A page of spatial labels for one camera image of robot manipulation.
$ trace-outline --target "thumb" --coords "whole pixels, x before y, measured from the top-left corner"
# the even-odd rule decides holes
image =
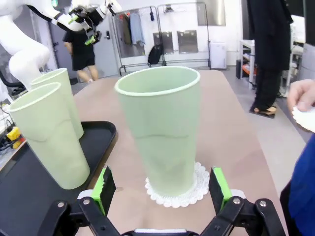
[[[315,103],[315,87],[313,86],[305,94],[303,94],[297,104],[297,108],[301,112],[306,112],[311,109]]]

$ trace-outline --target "paper doily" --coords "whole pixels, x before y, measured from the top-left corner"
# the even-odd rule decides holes
[[[151,187],[149,179],[146,178],[146,189],[150,198],[157,202],[159,205],[165,207],[187,207],[189,204],[195,204],[198,200],[203,199],[203,196],[208,193],[209,190],[209,172],[206,168],[201,166],[199,162],[195,163],[195,170],[193,174],[193,185],[184,194],[177,197],[162,196],[154,191]]]
[[[305,129],[315,133],[315,108],[308,112],[301,112],[296,107],[292,111],[295,121]]]

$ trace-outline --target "hand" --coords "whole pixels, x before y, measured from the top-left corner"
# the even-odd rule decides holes
[[[291,84],[287,104],[292,111],[297,106],[301,112],[311,109],[315,103],[315,81],[300,80]]]

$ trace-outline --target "green cup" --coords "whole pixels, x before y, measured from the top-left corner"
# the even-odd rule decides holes
[[[200,74],[179,66],[137,71],[115,90],[152,188],[178,196],[191,188],[199,122]]]
[[[32,89],[9,107],[14,122],[61,188],[82,185],[90,174],[64,103],[60,83]]]
[[[43,74],[42,76],[34,79],[31,82],[31,88],[35,89],[39,86],[47,85],[53,82],[61,83],[60,92],[61,95],[63,96],[65,104],[68,107],[71,122],[75,130],[75,134],[79,139],[83,135],[83,128],[81,121],[79,119],[77,107],[73,99],[68,70],[66,68],[60,68]]]

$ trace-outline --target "foot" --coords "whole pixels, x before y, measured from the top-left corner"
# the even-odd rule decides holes
[[[254,109],[254,112],[255,112],[255,113],[264,113],[264,114],[266,114],[266,115],[275,114],[276,111],[277,111],[277,109],[276,109],[275,107],[270,107],[270,108],[268,108],[268,109],[265,110],[265,111],[260,111],[258,108],[255,108],[255,109]]]

